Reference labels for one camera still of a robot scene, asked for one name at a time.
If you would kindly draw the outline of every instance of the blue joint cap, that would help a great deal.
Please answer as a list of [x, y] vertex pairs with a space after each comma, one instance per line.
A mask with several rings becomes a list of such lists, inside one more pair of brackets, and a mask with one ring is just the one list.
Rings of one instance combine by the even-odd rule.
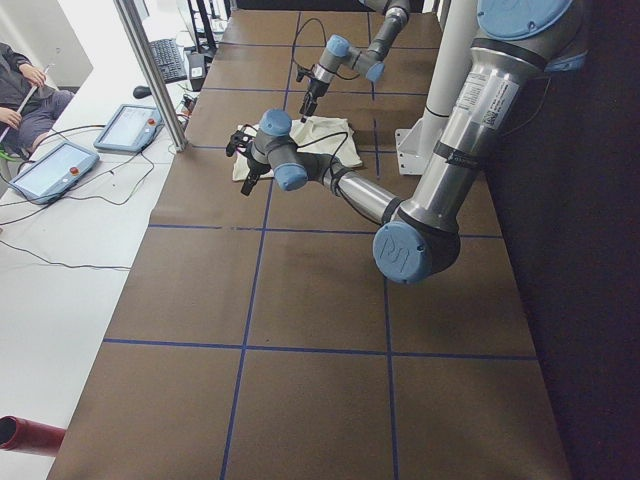
[[260, 119], [260, 130], [273, 137], [284, 137], [291, 131], [291, 117], [284, 110], [271, 109]]
[[524, 40], [554, 25], [573, 0], [480, 0], [478, 24], [496, 40]]
[[367, 80], [369, 80], [371, 83], [376, 83], [378, 80], [380, 80], [380, 77], [382, 76], [383, 73], [384, 73], [384, 63], [377, 62], [373, 64], [369, 70], [367, 70], [366, 77], [367, 77]]
[[327, 50], [339, 58], [347, 56], [349, 47], [349, 40], [342, 38], [340, 35], [331, 35], [331, 38], [327, 42]]
[[373, 239], [380, 271], [397, 283], [416, 283], [431, 273], [431, 252], [420, 233], [404, 222], [383, 225]]
[[297, 163], [283, 163], [273, 169], [273, 176], [278, 186], [285, 192], [297, 190], [306, 185], [307, 171]]

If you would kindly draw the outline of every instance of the keyboard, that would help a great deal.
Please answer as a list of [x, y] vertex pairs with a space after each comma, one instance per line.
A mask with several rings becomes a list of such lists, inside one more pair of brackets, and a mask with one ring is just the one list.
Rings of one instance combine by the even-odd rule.
[[160, 69], [164, 83], [178, 82], [187, 79], [180, 49], [172, 38], [149, 42], [153, 59]]

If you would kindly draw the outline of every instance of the tablet screen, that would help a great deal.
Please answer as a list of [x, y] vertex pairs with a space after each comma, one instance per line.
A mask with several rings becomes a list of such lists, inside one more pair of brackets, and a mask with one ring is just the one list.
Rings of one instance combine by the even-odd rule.
[[71, 145], [62, 145], [51, 155], [27, 170], [16, 180], [15, 185], [37, 197], [44, 195], [47, 190], [69, 173], [71, 167], [77, 167], [89, 155]]
[[133, 145], [151, 117], [148, 108], [124, 107], [100, 140], [106, 145]]

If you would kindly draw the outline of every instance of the brown table surface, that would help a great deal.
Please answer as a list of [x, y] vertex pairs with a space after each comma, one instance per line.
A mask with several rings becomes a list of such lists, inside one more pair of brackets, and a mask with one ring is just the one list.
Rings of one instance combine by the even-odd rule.
[[[245, 198], [231, 181], [238, 124], [297, 116], [291, 44], [314, 16], [363, 47], [381, 22], [234, 12], [50, 479], [569, 478], [482, 178], [459, 260], [413, 286], [385, 281], [375, 226], [319, 185]], [[336, 79], [317, 110], [403, 197], [418, 179], [394, 132], [422, 115], [439, 42], [412, 16], [375, 87]], [[296, 59], [321, 50], [310, 24]]]

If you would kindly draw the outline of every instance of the red pipe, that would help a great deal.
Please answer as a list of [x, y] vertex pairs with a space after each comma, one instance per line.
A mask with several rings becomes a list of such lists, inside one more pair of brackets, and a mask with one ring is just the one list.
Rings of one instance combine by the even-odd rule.
[[0, 450], [55, 457], [66, 430], [17, 417], [0, 418]]

